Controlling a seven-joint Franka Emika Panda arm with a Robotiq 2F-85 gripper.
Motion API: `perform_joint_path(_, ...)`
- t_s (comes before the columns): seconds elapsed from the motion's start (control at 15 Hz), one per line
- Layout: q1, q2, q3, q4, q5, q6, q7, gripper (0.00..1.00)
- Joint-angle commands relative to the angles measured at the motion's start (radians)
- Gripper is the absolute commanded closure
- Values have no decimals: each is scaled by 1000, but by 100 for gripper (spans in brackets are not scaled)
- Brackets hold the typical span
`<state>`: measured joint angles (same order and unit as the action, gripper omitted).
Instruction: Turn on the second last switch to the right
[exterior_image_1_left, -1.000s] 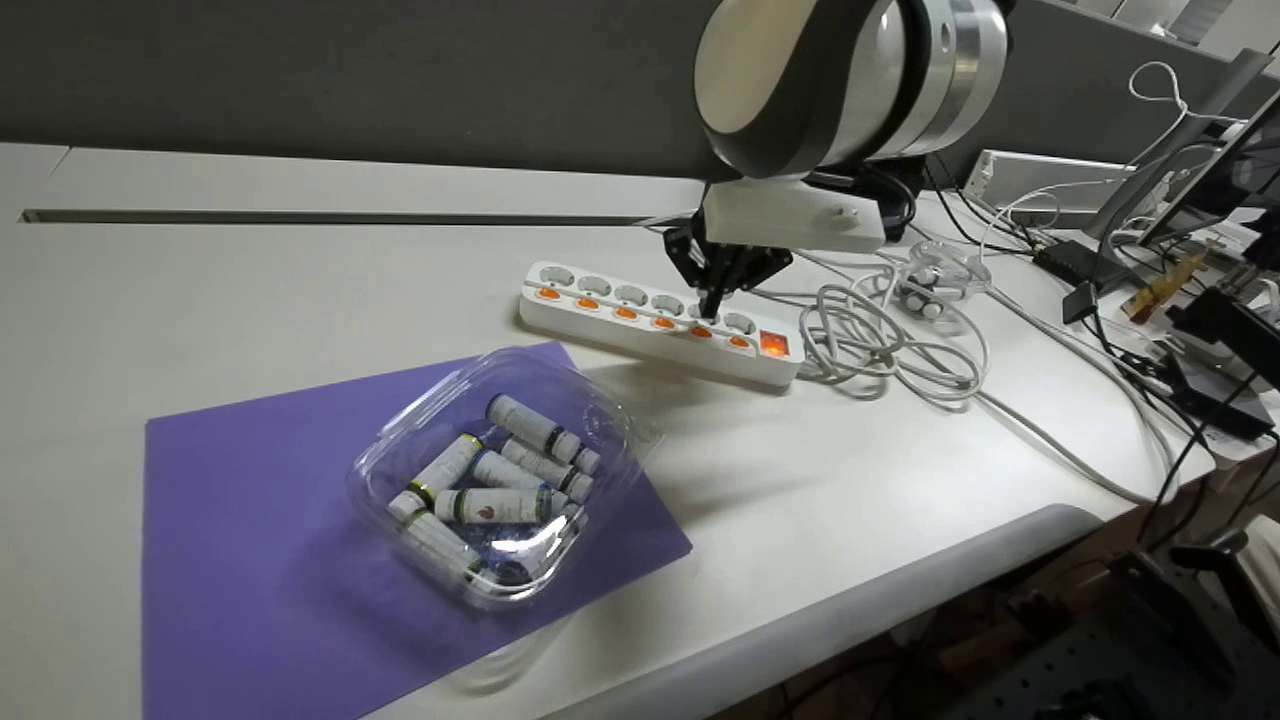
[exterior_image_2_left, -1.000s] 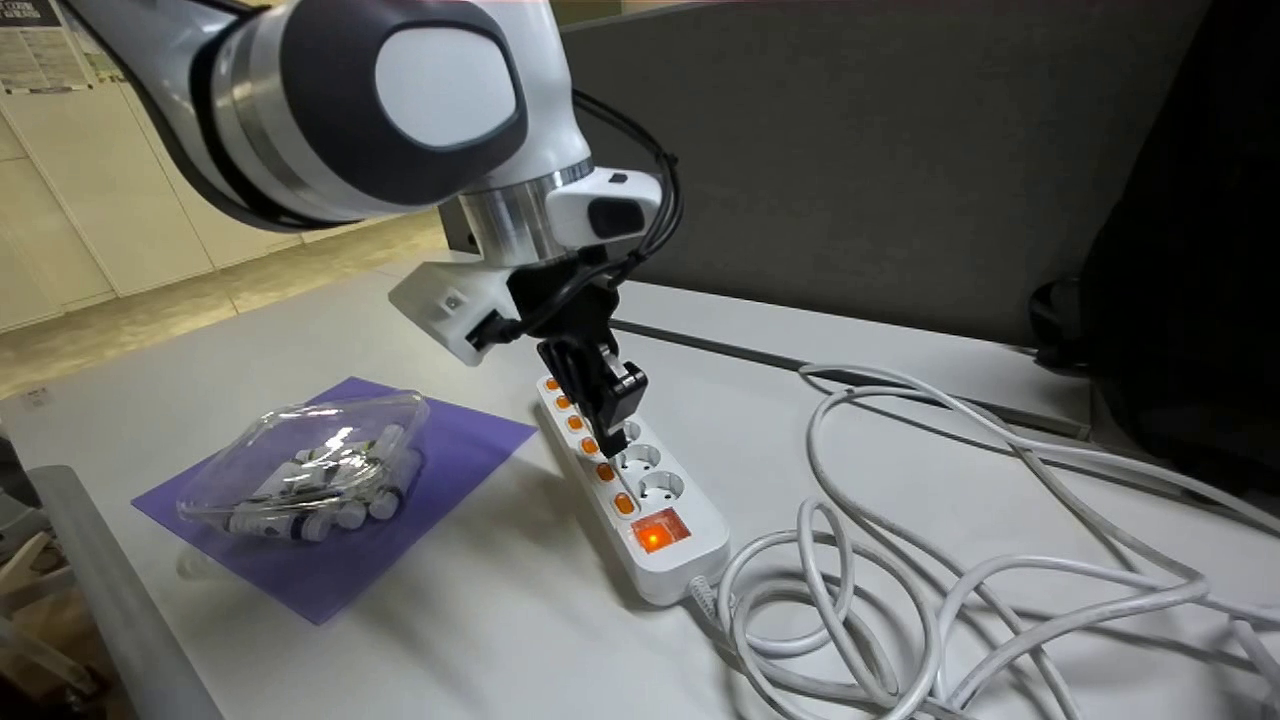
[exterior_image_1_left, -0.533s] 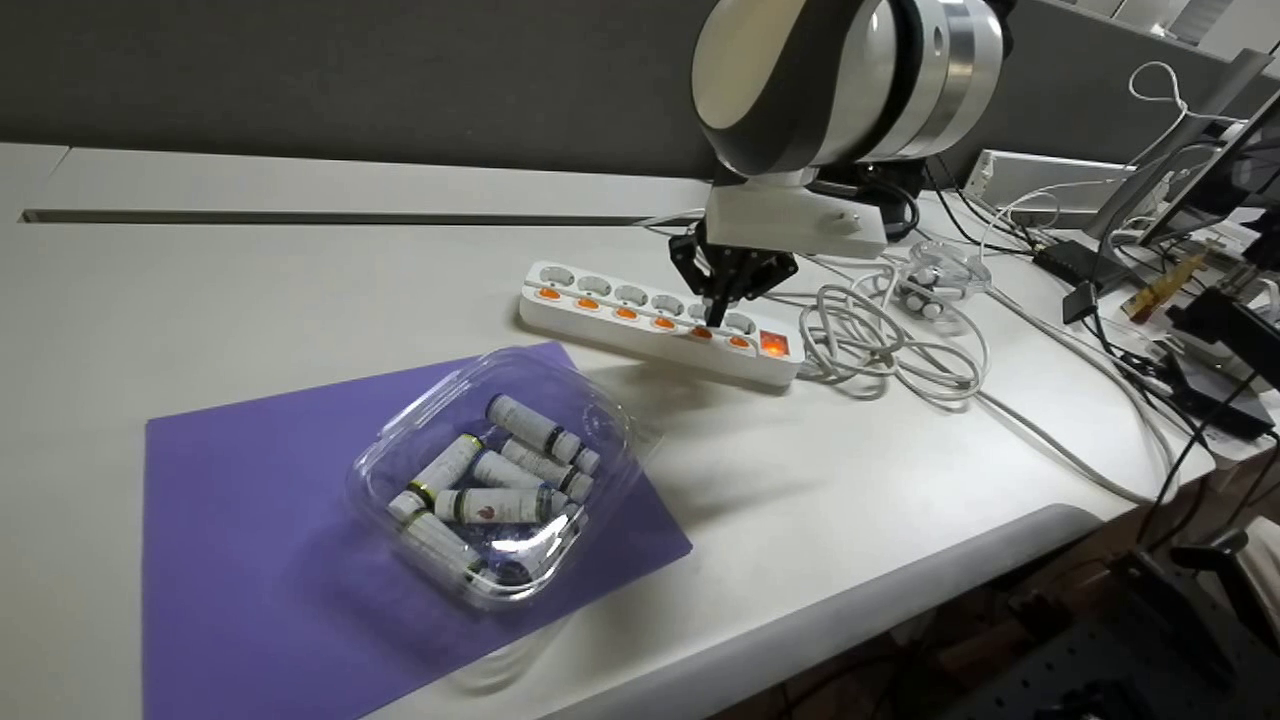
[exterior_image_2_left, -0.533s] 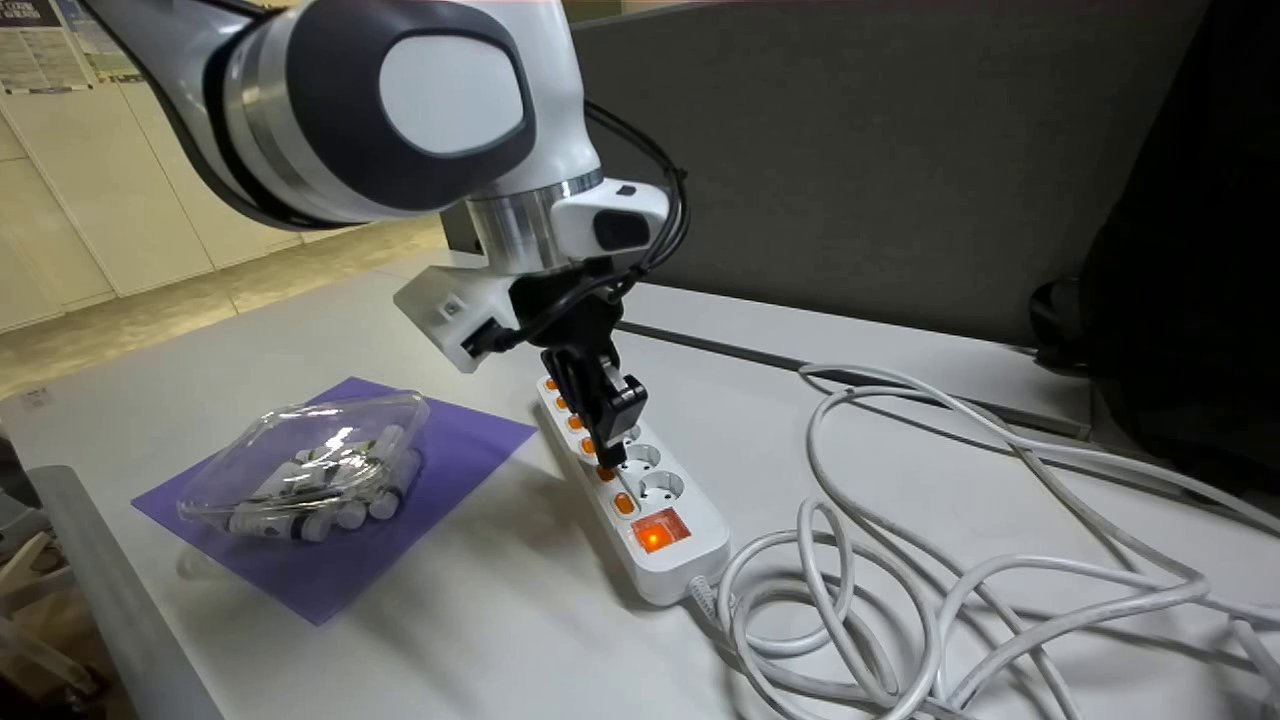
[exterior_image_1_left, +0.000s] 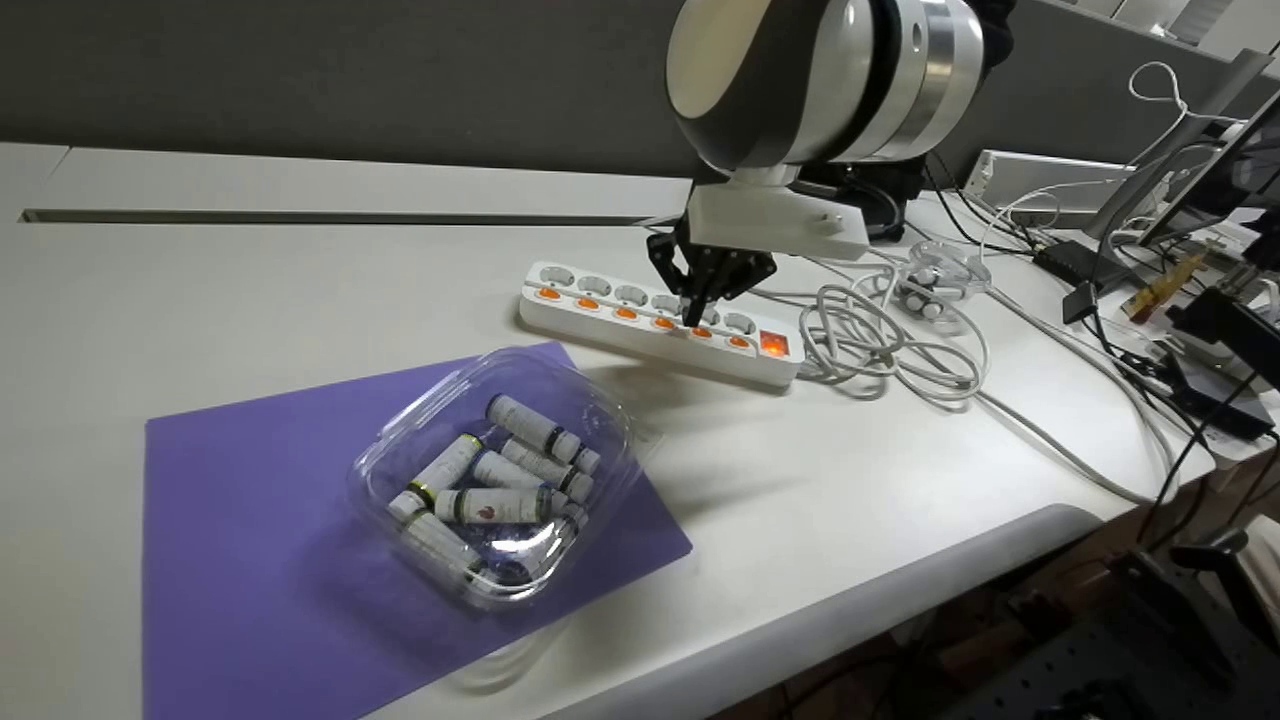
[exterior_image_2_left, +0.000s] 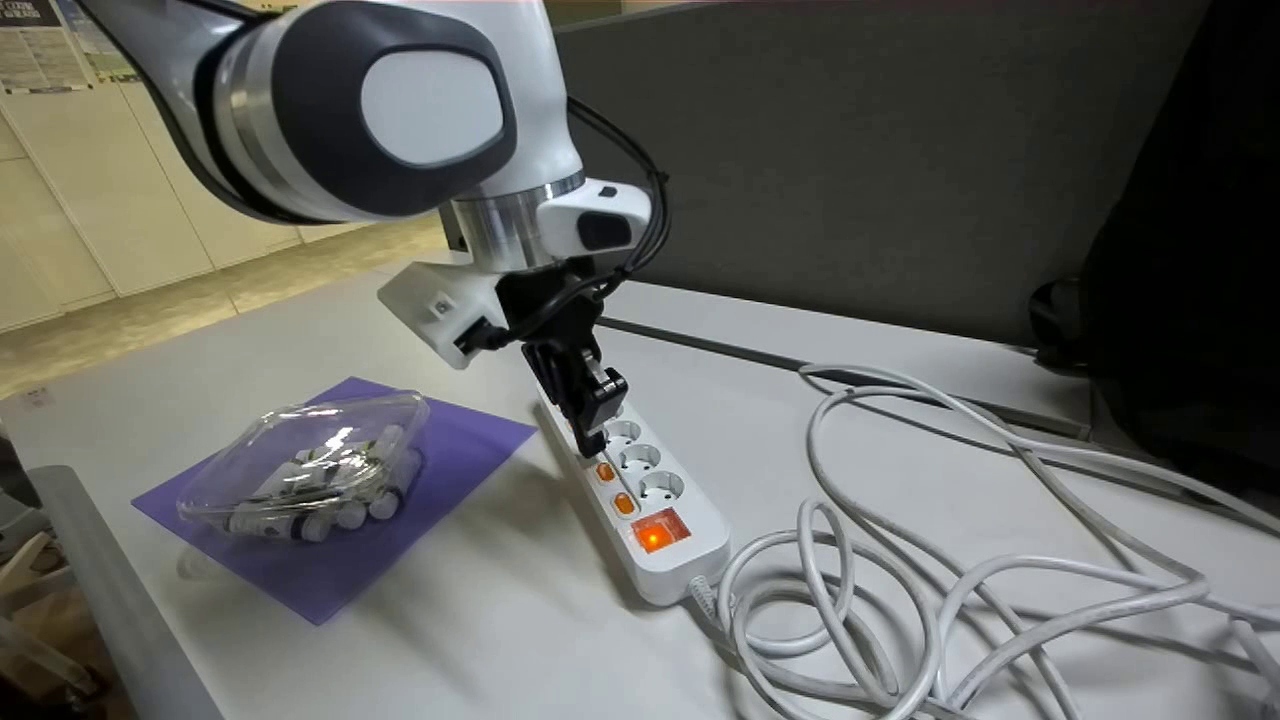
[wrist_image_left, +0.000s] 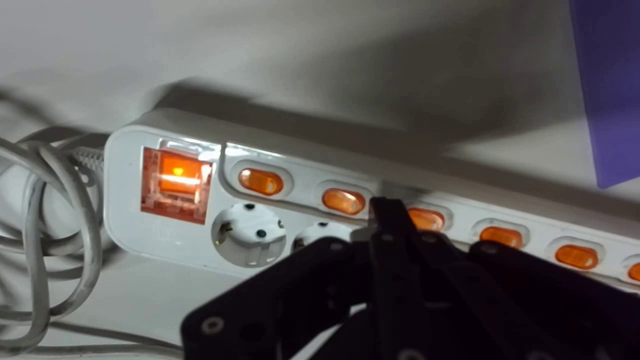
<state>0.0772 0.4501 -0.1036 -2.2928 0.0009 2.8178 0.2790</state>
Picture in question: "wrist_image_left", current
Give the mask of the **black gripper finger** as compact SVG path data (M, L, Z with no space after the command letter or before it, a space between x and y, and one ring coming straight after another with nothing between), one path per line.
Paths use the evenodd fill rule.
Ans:
M391 199L370 200L370 261L375 277L375 312L382 360L424 360L420 339L422 289L410 261L414 226L405 205Z

